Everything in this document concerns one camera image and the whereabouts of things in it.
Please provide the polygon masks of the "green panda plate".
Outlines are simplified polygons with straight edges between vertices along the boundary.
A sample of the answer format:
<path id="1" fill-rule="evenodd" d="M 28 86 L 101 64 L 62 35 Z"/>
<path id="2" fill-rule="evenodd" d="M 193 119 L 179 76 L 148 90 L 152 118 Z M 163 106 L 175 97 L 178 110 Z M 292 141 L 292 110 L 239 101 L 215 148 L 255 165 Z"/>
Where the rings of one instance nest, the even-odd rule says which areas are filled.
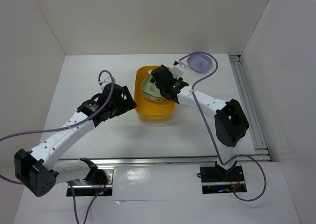
<path id="1" fill-rule="evenodd" d="M 147 75 L 145 77 L 145 79 L 141 83 L 141 89 L 142 89 L 143 95 L 148 94 L 154 97 L 162 97 L 159 89 L 155 85 L 155 81 L 152 75 Z"/>

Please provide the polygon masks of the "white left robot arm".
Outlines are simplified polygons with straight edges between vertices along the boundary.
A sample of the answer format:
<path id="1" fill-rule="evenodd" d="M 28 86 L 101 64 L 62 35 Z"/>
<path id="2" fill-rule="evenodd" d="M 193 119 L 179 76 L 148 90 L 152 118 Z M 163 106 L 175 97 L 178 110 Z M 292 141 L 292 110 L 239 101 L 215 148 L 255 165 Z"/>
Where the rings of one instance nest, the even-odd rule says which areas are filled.
<path id="1" fill-rule="evenodd" d="M 107 84 L 102 93 L 84 101 L 58 131 L 30 151 L 20 149 L 14 156 L 16 178 L 35 196 L 42 197 L 56 184 L 82 180 L 86 184 L 104 184 L 106 173 L 88 158 L 60 161 L 61 156 L 101 122 L 122 115 L 137 104 L 127 86 Z"/>

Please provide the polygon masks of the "cream panda plate back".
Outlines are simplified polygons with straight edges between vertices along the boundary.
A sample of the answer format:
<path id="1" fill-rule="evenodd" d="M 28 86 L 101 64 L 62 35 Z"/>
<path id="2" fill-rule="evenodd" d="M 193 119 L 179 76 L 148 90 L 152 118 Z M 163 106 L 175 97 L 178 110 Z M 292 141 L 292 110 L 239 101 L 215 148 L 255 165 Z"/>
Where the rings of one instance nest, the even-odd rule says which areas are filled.
<path id="1" fill-rule="evenodd" d="M 154 96 L 148 95 L 148 94 L 145 94 L 144 97 L 152 102 L 155 102 L 155 103 L 160 103 L 160 102 L 163 102 L 165 100 L 164 97 L 154 97 Z"/>

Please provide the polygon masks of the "purple plate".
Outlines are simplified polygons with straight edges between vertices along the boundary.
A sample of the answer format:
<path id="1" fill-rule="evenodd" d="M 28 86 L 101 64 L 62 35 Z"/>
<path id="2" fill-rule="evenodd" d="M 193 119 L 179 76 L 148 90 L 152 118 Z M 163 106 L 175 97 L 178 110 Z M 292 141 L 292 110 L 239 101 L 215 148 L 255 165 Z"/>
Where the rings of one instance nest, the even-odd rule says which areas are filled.
<path id="1" fill-rule="evenodd" d="M 204 53 L 196 53 L 187 58 L 187 64 L 193 71 L 204 74 L 210 70 L 212 58 Z"/>

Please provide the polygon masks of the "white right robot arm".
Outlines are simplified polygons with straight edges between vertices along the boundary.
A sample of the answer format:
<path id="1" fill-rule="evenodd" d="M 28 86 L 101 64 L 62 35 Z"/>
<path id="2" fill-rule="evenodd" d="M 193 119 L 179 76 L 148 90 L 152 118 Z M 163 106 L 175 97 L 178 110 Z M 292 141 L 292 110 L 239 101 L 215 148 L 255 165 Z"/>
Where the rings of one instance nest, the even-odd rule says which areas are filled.
<path id="1" fill-rule="evenodd" d="M 225 181 L 232 176 L 237 164 L 238 142 L 249 129 L 245 113 L 235 99 L 224 101 L 195 90 L 199 82 L 215 72 L 190 86 L 181 77 L 174 76 L 174 71 L 178 69 L 161 65 L 151 72 L 151 82 L 158 88 L 162 97 L 200 112 L 217 154 L 216 177 Z"/>

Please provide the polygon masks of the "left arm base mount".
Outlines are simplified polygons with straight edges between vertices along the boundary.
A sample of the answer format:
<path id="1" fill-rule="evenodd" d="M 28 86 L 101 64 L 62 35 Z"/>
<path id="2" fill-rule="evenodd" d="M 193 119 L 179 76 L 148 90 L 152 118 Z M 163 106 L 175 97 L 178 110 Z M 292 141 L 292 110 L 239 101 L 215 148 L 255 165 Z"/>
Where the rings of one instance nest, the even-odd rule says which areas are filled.
<path id="1" fill-rule="evenodd" d="M 114 167 L 101 166 L 95 175 L 83 180 L 72 180 L 75 197 L 112 196 Z"/>

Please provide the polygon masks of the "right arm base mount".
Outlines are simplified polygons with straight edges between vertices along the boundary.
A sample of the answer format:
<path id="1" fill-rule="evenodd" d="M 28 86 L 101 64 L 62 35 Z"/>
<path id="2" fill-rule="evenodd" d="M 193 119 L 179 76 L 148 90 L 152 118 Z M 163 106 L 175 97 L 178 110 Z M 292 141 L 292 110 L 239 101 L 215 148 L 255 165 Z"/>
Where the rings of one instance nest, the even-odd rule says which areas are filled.
<path id="1" fill-rule="evenodd" d="M 220 176 L 216 173 L 214 166 L 200 167 L 197 176 L 201 180 L 202 194 L 222 194 L 247 192 L 243 169 L 236 166 L 234 170 L 227 176 Z"/>

